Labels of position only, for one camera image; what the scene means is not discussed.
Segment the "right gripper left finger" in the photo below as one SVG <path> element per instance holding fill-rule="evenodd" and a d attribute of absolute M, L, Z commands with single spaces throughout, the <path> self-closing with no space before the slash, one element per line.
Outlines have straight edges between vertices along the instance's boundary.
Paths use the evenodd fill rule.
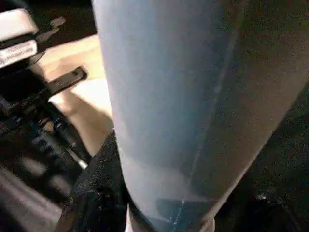
<path fill-rule="evenodd" d="M 123 232 L 127 201 L 115 132 L 112 131 L 73 185 L 57 231 Z"/>

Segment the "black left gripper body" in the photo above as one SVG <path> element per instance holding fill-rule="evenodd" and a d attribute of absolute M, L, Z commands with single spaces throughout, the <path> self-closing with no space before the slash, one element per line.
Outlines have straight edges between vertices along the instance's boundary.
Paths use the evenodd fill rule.
<path fill-rule="evenodd" d="M 75 126 L 50 98 L 87 79 L 81 66 L 53 81 L 47 81 L 37 66 L 45 53 L 45 42 L 53 34 L 26 33 L 0 43 L 0 111 L 22 127 L 29 142 L 51 163 L 44 176 L 51 186 L 68 193 L 90 162 Z"/>

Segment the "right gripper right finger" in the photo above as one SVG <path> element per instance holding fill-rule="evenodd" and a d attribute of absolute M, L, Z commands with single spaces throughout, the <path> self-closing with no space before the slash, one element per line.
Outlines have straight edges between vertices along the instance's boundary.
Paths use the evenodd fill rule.
<path fill-rule="evenodd" d="M 305 87 L 215 217 L 217 232 L 309 229 L 309 89 Z"/>

